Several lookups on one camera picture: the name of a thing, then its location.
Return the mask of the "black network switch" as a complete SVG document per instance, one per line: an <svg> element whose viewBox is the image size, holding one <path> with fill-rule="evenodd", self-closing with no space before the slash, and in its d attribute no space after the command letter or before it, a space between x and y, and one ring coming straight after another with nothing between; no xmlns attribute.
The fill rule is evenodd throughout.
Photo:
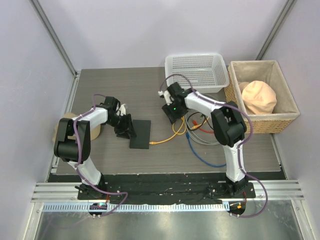
<svg viewBox="0 0 320 240"><path fill-rule="evenodd" d="M134 119L132 123L136 137L130 138L129 148L148 150L150 148L151 121Z"/></svg>

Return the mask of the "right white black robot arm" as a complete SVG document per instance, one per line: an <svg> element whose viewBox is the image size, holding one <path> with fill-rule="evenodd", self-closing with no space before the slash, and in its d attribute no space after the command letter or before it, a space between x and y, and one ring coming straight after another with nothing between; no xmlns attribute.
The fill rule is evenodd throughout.
<svg viewBox="0 0 320 240"><path fill-rule="evenodd" d="M194 110L211 118L215 139L222 145L226 160L226 193L233 198L243 193L248 184L244 170L243 141L247 131L237 105L213 100L193 88L183 89L175 82L165 91L158 91L165 100L162 110L173 124Z"/></svg>

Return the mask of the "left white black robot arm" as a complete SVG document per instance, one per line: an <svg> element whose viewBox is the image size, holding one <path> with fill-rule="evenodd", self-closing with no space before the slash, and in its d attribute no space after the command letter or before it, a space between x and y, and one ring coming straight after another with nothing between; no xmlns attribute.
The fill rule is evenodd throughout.
<svg viewBox="0 0 320 240"><path fill-rule="evenodd" d="M101 125L113 127L119 138L136 137L131 114L126 105L112 96L77 117L61 118L57 126L54 155L68 163L79 175L82 187L93 198L100 200L107 192L103 174L95 167L91 154L91 132Z"/></svg>

